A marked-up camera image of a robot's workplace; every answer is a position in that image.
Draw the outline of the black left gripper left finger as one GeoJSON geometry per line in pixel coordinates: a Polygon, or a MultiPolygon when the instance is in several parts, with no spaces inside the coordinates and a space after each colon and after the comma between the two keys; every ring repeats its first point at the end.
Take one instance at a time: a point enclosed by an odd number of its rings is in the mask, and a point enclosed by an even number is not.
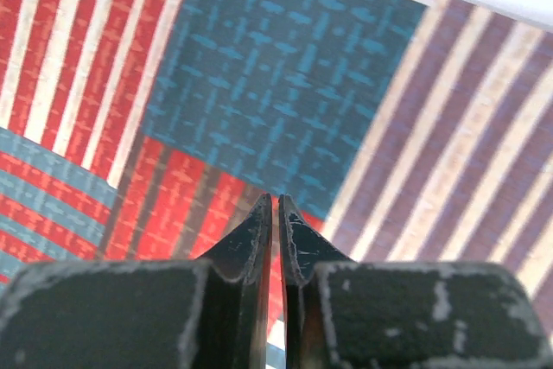
{"type": "Polygon", "coordinates": [[[4,368],[262,368],[272,201],[196,259],[28,264],[1,296],[4,368]]]}

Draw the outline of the striped patchwork placemat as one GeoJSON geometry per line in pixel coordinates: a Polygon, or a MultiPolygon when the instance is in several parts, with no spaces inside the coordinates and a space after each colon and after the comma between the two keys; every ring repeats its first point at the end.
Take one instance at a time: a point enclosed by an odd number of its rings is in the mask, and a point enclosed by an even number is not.
{"type": "Polygon", "coordinates": [[[1,296],[196,259],[279,199],[359,263],[486,262],[552,348],[552,34],[467,0],[1,0],[1,296]]]}

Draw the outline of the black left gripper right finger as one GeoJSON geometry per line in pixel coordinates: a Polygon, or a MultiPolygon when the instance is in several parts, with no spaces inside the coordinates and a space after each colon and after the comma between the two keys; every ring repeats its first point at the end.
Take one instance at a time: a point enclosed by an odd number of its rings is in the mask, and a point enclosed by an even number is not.
{"type": "Polygon", "coordinates": [[[279,199],[289,368],[549,368],[523,285],[486,262],[359,263],[279,199]]]}

